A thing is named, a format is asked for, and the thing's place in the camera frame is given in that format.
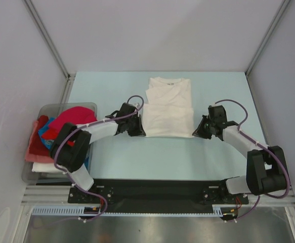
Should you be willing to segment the white t-shirt with red print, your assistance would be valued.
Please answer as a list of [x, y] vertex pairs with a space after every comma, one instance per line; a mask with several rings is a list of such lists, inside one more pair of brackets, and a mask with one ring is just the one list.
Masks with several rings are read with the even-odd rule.
[[192, 138], [191, 80], [151, 77], [145, 91], [142, 127], [147, 137]]

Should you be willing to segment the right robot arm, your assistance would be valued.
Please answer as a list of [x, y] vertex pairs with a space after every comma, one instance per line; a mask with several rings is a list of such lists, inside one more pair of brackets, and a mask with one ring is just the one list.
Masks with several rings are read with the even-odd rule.
[[216, 137], [231, 145], [246, 158], [246, 175], [225, 179], [219, 198], [231, 203], [237, 194], [266, 195], [284, 198], [290, 190], [283, 149], [279, 146], [263, 145], [241, 129], [241, 124], [227, 119], [222, 105], [208, 107], [200, 124], [192, 134], [194, 137], [211, 139]]

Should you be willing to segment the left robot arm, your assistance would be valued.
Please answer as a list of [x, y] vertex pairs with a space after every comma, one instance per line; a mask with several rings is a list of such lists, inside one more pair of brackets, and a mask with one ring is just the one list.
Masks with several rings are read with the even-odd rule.
[[65, 173], [77, 186], [79, 196], [90, 203], [96, 199], [97, 190], [94, 179], [84, 165], [87, 152], [92, 143], [127, 132], [133, 136], [145, 136], [138, 114], [142, 106], [123, 103], [104, 119], [93, 123], [75, 125], [66, 123], [58, 133], [50, 148], [50, 156], [56, 169]]

